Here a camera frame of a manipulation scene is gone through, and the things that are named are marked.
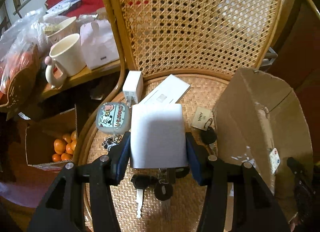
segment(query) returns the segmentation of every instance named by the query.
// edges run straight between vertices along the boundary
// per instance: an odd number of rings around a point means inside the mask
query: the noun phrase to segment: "car key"
[[[131,182],[133,183],[133,186],[137,189],[136,203],[138,204],[137,218],[139,219],[141,218],[144,190],[148,188],[150,185],[157,183],[158,179],[154,176],[134,174],[131,178]]]
[[[171,200],[170,198],[173,195],[173,187],[169,183],[157,183],[155,190],[155,197],[160,200],[162,209],[164,211],[164,215],[166,219],[169,220],[171,218],[170,206]]]
[[[209,145],[210,149],[213,151],[213,154],[217,156],[218,152],[216,147],[214,146],[214,142],[217,140],[217,135],[212,127],[208,127],[208,129],[201,130],[200,132],[201,140],[204,144]]]

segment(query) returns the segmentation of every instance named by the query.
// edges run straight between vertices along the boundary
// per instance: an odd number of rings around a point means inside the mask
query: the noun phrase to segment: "white box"
[[[131,118],[131,167],[188,165],[181,104],[136,104]]]
[[[140,104],[177,103],[187,93],[189,88],[190,84],[171,74],[155,87]]]
[[[138,70],[131,70],[122,87],[124,97],[128,100],[132,96],[135,103],[139,103],[143,91],[142,72]]]

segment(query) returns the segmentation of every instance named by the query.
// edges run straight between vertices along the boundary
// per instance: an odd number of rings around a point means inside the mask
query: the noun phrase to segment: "mug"
[[[44,62],[47,65],[45,77],[52,88],[60,87],[67,77],[79,73],[86,66],[81,50],[80,34],[68,35],[54,44]],[[55,66],[62,72],[59,78],[54,76]]]

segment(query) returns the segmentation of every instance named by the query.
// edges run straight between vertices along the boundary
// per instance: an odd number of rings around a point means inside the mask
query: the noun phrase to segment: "beige tag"
[[[210,110],[197,107],[191,126],[202,129],[202,130],[207,130],[208,126],[212,124],[212,119],[208,122],[210,118],[211,118]]]

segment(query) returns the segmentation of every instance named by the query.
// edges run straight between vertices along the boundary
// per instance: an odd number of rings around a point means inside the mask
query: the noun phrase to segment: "key ring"
[[[205,122],[205,124],[204,124],[204,129],[207,129],[211,124],[212,124],[212,122],[213,122],[213,119],[212,118],[209,118],[208,120],[207,120],[207,122]]]

